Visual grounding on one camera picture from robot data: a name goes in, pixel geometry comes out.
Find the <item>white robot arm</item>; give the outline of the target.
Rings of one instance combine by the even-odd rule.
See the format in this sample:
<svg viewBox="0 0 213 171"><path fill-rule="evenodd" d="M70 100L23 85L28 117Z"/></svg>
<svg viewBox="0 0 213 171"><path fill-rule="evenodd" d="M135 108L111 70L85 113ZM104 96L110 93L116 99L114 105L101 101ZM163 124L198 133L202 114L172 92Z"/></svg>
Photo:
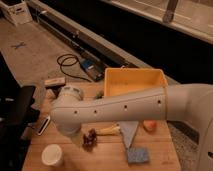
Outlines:
<svg viewBox="0 0 213 171"><path fill-rule="evenodd" d="M85 101L82 91L62 88L51 107L51 120L74 137L83 123L168 120L199 133L195 171L213 171L213 85L176 84Z"/></svg>

